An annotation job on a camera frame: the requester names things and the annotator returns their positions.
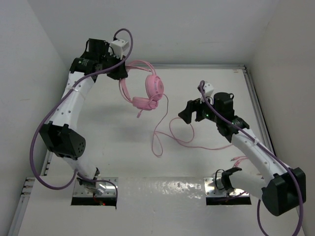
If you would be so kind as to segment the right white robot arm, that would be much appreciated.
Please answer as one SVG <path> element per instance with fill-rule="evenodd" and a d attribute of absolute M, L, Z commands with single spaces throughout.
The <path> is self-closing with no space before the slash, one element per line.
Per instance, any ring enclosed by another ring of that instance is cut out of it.
<path fill-rule="evenodd" d="M 218 92 L 214 101 L 190 100 L 178 116 L 187 124 L 191 123 L 192 113 L 196 122 L 208 119 L 214 122 L 218 132 L 229 143 L 240 150 L 259 170 L 262 180 L 252 180 L 239 167 L 224 171 L 217 189 L 231 191 L 240 188 L 260 199 L 268 211 L 279 216 L 306 201 L 306 175 L 300 168 L 292 169 L 279 162 L 257 139 L 250 126 L 235 115 L 234 95 Z"/>

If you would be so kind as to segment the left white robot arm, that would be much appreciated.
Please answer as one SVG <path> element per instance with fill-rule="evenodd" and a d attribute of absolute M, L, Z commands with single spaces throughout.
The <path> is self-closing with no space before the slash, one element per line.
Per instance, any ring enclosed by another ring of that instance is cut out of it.
<path fill-rule="evenodd" d="M 84 101 L 99 74 L 112 79 L 127 76 L 124 51 L 132 45 L 123 39 L 112 42 L 88 39 L 83 54 L 69 69 L 67 85 L 57 105 L 40 123 L 34 136 L 41 136 L 47 149 L 62 158 L 82 179 L 95 179 L 99 170 L 84 156 L 86 140 L 77 132 Z"/>

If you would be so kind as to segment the pink headphones with cable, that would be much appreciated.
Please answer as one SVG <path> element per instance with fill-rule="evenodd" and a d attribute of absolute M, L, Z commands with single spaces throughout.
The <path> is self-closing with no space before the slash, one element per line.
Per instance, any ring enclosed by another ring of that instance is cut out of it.
<path fill-rule="evenodd" d="M 171 134 L 167 134 L 164 132 L 160 132 L 157 130 L 158 126 L 162 123 L 162 121 L 166 118 L 168 115 L 169 111 L 169 98 L 168 96 L 164 93 L 164 85 L 161 80 L 161 78 L 157 75 L 155 68 L 153 67 L 152 64 L 150 64 L 147 61 L 143 60 L 134 60 L 130 62 L 129 64 L 126 65 L 126 70 L 129 72 L 132 69 L 137 69 L 137 70 L 143 70 L 147 71 L 150 74 L 146 77 L 145 80 L 145 90 L 147 97 L 133 97 L 131 98 L 126 86 L 126 80 L 125 78 L 119 79 L 119 91 L 121 93 L 121 96 L 123 97 L 124 100 L 126 100 L 128 103 L 132 104 L 133 107 L 139 109 L 139 112 L 137 114 L 137 117 L 139 118 L 142 115 L 143 111 L 152 111 L 158 107 L 159 101 L 165 97 L 166 98 L 166 113 L 165 115 L 161 118 L 161 120 L 157 123 L 153 130 L 152 134 L 152 140 L 151 140 L 151 151 L 155 157 L 162 157 L 164 150 L 163 146 L 161 143 L 160 138 L 158 137 L 159 134 L 165 135 L 174 141 L 176 141 L 179 145 L 186 147 L 186 148 L 200 148 L 204 150 L 210 150 L 210 151 L 219 151 L 219 150 L 224 150 L 232 146 L 232 144 L 222 146 L 222 147 L 217 147 L 217 148 L 208 148 L 208 147 L 202 147 L 202 146 L 189 146 L 189 143 L 191 143 L 194 138 L 195 138 L 195 129 L 191 125 L 190 128 L 192 130 L 192 138 L 189 141 L 184 141 L 181 139 L 176 138 L 173 132 Z"/>

